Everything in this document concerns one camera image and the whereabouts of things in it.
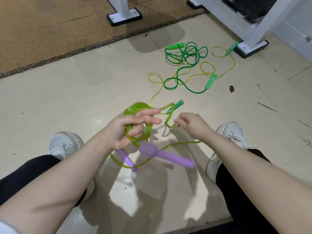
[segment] purple jump rope handle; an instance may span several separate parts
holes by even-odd
[[[123,158],[123,160],[126,162],[126,164],[129,167],[135,166],[135,164],[131,161],[131,159],[128,157],[128,155],[122,149],[116,149],[115,151],[120,155],[120,157]],[[133,172],[136,172],[138,169],[137,168],[131,168],[131,170]]]
[[[139,152],[148,157],[161,157],[163,159],[175,162],[179,165],[185,166],[187,168],[194,168],[194,161],[185,157],[178,156],[173,153],[169,153],[163,150],[159,150],[156,145],[151,143],[142,143],[139,148]]]
[[[193,160],[190,160],[188,158],[181,157],[181,156],[178,156],[178,155],[175,155],[173,153],[169,153],[169,152],[166,152],[163,150],[158,150],[157,157],[161,157],[163,159],[172,161],[174,163],[185,166],[187,168],[194,168],[195,167]]]

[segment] left hand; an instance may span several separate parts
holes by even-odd
[[[161,119],[153,117],[159,114],[160,109],[143,109],[135,115],[118,115],[100,132],[107,138],[112,149],[122,149],[131,144],[131,141],[126,137],[126,125],[132,125],[132,129],[128,132],[131,137],[140,137],[144,132],[143,124],[160,124]]]

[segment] white wall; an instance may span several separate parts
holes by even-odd
[[[301,0],[273,33],[312,62],[312,0]]]

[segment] white sleeve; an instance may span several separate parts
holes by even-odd
[[[19,234],[12,227],[10,227],[8,224],[2,221],[0,221],[0,233],[1,234]]]

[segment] forearm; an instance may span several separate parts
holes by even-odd
[[[279,233],[311,233],[311,187],[213,130],[207,132],[203,142],[217,153],[244,193]]]
[[[0,220],[23,234],[55,233],[110,152],[110,144],[95,135],[4,203]]]

